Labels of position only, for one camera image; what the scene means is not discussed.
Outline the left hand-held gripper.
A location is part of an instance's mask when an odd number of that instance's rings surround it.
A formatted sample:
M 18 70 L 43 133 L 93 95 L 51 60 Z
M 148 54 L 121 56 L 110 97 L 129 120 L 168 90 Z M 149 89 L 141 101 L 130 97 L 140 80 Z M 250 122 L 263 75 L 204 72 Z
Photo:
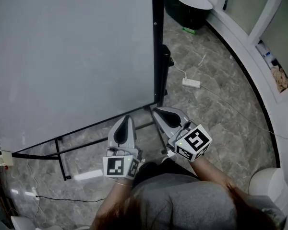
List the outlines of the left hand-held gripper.
M 137 139 L 134 120 L 130 115 L 119 119 L 108 134 L 106 156 L 103 157 L 104 175 L 109 178 L 134 178 L 143 151 L 135 147 Z

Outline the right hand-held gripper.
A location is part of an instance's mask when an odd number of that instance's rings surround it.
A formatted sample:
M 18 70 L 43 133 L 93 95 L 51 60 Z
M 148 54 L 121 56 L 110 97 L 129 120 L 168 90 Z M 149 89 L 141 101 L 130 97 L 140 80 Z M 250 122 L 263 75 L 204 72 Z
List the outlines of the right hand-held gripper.
M 153 117 L 159 128 L 170 138 L 168 144 L 173 152 L 190 162 L 204 155 L 212 143 L 212 138 L 204 127 L 189 121 L 180 109 L 156 107 L 153 109 Z

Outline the grey folding table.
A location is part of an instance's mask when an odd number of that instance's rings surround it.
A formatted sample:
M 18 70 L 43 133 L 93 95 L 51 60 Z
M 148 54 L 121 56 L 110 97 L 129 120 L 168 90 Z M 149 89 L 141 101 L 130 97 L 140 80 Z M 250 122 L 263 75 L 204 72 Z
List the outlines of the grey folding table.
M 0 150 L 28 149 L 161 105 L 164 0 L 0 0 Z

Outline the person's right forearm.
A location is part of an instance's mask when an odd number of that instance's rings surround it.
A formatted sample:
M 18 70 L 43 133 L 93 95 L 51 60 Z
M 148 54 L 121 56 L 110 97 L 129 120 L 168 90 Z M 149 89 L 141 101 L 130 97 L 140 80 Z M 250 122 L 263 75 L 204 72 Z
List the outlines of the person's right forearm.
M 235 183 L 230 177 L 214 166 L 204 156 L 197 158 L 193 162 L 189 162 L 195 174 L 202 181 L 210 181 L 221 185 L 224 188 L 236 188 Z

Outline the person's left forearm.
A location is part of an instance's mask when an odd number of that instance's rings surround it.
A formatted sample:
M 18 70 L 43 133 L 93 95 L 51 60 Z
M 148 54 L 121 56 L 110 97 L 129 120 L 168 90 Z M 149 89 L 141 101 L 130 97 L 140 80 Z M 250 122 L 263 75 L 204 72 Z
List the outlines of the person's left forearm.
M 96 224 L 109 211 L 111 211 L 115 206 L 120 205 L 122 202 L 124 202 L 130 196 L 131 189 L 132 180 L 116 180 L 108 196 L 98 209 L 92 226 Z

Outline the person's black trousers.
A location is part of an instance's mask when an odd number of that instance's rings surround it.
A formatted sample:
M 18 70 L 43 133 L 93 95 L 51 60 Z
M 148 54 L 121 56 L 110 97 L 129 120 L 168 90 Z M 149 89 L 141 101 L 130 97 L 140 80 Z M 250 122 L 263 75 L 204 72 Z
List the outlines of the person's black trousers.
M 147 162 L 143 164 L 132 183 L 132 187 L 135 188 L 138 184 L 150 178 L 162 175 L 162 174 L 180 174 L 187 175 L 193 178 L 199 179 L 194 173 L 186 170 L 182 166 L 178 165 L 175 161 L 170 158 L 166 158 L 162 163 L 157 164 L 156 162 Z

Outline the person's grey sweater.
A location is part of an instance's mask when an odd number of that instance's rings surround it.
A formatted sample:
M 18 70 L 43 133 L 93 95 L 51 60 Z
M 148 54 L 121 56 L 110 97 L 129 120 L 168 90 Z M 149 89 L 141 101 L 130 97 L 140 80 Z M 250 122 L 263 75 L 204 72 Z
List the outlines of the person's grey sweater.
M 239 196 L 189 175 L 158 175 L 132 192 L 132 230 L 283 230 L 287 220 L 267 196 Z

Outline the white-framed glass partition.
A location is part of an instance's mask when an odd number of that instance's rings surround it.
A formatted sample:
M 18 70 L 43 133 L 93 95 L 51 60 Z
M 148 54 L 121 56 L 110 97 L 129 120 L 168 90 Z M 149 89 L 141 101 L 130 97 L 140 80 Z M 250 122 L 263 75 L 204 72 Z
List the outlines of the white-framed glass partition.
M 280 163 L 288 167 L 288 88 L 278 91 L 266 62 L 255 46 L 281 0 L 267 0 L 250 34 L 224 12 L 225 1 L 210 0 L 213 10 L 208 22 L 233 50 L 258 90 L 271 122 L 270 130 L 276 138 Z

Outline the black white bathtub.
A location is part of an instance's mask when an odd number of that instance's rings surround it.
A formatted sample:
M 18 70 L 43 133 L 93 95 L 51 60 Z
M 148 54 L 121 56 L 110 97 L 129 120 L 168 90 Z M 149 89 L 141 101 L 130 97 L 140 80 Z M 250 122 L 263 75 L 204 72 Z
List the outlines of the black white bathtub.
M 200 29 L 213 9 L 209 0 L 164 0 L 167 14 L 182 27 Z

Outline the blue white packets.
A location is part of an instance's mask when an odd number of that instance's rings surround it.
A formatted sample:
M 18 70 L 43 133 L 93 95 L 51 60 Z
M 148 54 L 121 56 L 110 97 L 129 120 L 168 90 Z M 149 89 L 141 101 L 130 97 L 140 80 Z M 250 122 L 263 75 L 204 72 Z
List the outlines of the blue white packets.
M 279 66 L 277 59 L 273 56 L 271 51 L 267 48 L 267 46 L 262 40 L 258 42 L 258 44 L 256 45 L 256 49 L 259 51 L 270 69 L 272 67 Z

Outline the brown woven item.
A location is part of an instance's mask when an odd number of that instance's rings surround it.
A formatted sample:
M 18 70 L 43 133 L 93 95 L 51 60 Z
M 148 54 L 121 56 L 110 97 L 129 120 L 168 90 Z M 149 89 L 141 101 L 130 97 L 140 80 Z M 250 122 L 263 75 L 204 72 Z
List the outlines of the brown woven item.
M 288 78 L 282 68 L 279 66 L 271 67 L 271 72 L 274 80 L 276 81 L 277 89 L 279 92 L 288 88 Z

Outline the white rounded fixture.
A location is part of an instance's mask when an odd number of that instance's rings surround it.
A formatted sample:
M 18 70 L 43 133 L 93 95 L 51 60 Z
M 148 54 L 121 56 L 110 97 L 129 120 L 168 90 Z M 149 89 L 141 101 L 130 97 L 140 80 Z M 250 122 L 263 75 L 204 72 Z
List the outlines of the white rounded fixture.
M 11 220 L 15 230 L 41 230 L 27 217 L 11 216 Z

